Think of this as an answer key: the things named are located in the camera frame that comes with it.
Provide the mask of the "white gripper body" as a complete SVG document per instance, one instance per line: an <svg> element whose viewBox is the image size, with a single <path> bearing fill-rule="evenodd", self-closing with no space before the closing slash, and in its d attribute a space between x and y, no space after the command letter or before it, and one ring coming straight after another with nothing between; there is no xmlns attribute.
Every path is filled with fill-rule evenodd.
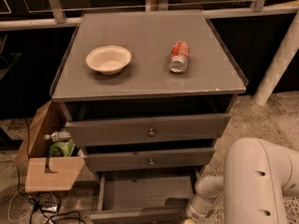
<svg viewBox="0 0 299 224"><path fill-rule="evenodd" d="M187 206L186 214L192 222L200 222L204 218L209 217L215 207L222 201L222 195L218 194L215 197L202 197L199 194L194 194Z"/></svg>

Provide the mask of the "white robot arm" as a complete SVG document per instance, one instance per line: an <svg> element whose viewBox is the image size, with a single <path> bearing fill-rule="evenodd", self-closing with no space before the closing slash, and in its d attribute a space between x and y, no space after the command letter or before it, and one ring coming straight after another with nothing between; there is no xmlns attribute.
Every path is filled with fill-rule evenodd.
<svg viewBox="0 0 299 224"><path fill-rule="evenodd" d="M200 224L224 201L224 224L288 224L284 198L299 195L299 151L245 137L233 142L220 176L201 176L183 224Z"/></svg>

